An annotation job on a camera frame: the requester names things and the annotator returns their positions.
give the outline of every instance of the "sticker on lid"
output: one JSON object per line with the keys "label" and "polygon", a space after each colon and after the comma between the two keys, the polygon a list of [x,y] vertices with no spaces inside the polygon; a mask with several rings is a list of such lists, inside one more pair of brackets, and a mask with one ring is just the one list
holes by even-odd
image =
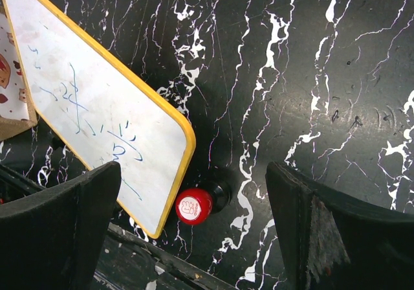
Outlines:
{"label": "sticker on lid", "polygon": [[184,197],[180,202],[180,213],[187,220],[197,219],[201,213],[199,202],[194,197]]}

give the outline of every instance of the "red lid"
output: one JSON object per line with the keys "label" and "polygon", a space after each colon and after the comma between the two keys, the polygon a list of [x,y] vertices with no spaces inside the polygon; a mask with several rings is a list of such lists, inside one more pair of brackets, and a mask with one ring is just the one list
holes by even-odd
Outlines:
{"label": "red lid", "polygon": [[180,220],[190,225],[202,223],[213,208],[212,196],[201,188],[183,191],[175,201],[175,211]]}

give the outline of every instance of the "floor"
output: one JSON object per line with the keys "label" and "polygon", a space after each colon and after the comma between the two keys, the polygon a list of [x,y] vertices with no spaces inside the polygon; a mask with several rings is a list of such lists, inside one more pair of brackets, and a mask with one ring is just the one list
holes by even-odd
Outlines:
{"label": "floor", "polygon": [[[285,289],[270,161],[414,213],[414,0],[51,1],[188,117],[183,188],[234,174],[232,202],[202,225],[171,213],[151,240],[121,212],[125,229],[239,289]],[[48,186],[81,173],[51,140],[41,122],[1,160],[29,153],[26,173]]]}
{"label": "floor", "polygon": [[235,287],[110,224],[91,289],[234,290]]}

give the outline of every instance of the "yellow whiteboard frame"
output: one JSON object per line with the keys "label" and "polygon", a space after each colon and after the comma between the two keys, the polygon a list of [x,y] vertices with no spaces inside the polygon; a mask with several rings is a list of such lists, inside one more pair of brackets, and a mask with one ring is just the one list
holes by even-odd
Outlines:
{"label": "yellow whiteboard frame", "polygon": [[[108,61],[115,69],[117,69],[122,75],[124,75],[131,83],[133,83],[137,88],[139,88],[148,98],[150,98],[156,105],[158,105],[164,112],[166,112],[173,120],[175,120],[178,125],[183,130],[185,136],[186,136],[186,149],[184,151],[184,154],[182,156],[179,169],[177,171],[177,174],[174,178],[173,185],[171,187],[171,191],[168,194],[166,205],[164,206],[164,209],[162,211],[160,222],[157,225],[157,229],[155,233],[150,233],[146,230],[145,227],[141,225],[139,220],[131,215],[131,213],[128,211],[128,209],[120,202],[120,206],[134,219],[135,223],[137,223],[142,230],[151,238],[158,238],[161,235],[162,229],[164,228],[164,225],[166,223],[169,211],[171,210],[174,200],[177,196],[177,193],[179,191],[181,182],[184,178],[184,174],[186,173],[186,170],[188,168],[188,165],[190,163],[191,157],[193,156],[194,150],[195,150],[195,134],[194,130],[191,126],[191,124],[188,122],[188,120],[185,118],[184,115],[182,115],[180,112],[178,112],[171,104],[169,104],[165,99],[163,99],[159,94],[157,94],[156,91],[154,91],[150,86],[148,86],[141,78],[139,78],[135,73],[133,73],[129,68],[127,68],[122,62],[120,62],[115,56],[113,56],[105,47],[103,47],[101,44],[99,44],[94,38],[92,38],[86,31],[82,30],[73,20],[71,20],[67,15],[65,15],[59,8],[57,8],[52,2],[49,0],[38,0],[44,7],[46,7],[50,12],[52,12],[61,22],[63,22],[67,27],[69,27],[77,36],[79,36],[86,44],[88,44],[93,50],[95,50],[99,55],[101,55],[106,61]],[[19,56],[19,61],[21,64],[21,70],[23,71],[23,78],[25,80],[25,85],[28,88],[28,84],[26,82],[26,75],[25,70],[23,68],[23,63],[21,62],[21,55],[20,50],[18,47],[16,34],[13,29],[12,22],[10,20],[10,14],[7,7],[6,0],[3,0],[5,10],[7,13],[7,20],[10,25],[10,28],[12,29],[13,38],[15,39],[15,45],[17,50],[17,55]],[[69,149],[77,156],[77,158],[82,162],[82,164],[88,169],[92,170],[91,167],[89,167],[81,157],[71,148],[71,145],[65,140],[65,138],[61,137],[61,135],[56,131],[56,129],[53,127],[51,123],[48,123],[47,119],[43,114],[38,110],[36,107],[36,104],[34,104],[34,107],[36,109],[36,112],[42,117],[42,119],[49,125],[49,127],[59,135],[61,140],[69,147]]]}

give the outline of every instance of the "printed paper bag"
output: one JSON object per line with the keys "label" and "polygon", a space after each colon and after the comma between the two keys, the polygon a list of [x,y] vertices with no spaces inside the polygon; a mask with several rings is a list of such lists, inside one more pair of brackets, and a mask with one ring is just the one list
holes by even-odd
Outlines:
{"label": "printed paper bag", "polygon": [[36,112],[23,81],[11,28],[0,6],[0,140],[36,124]]}

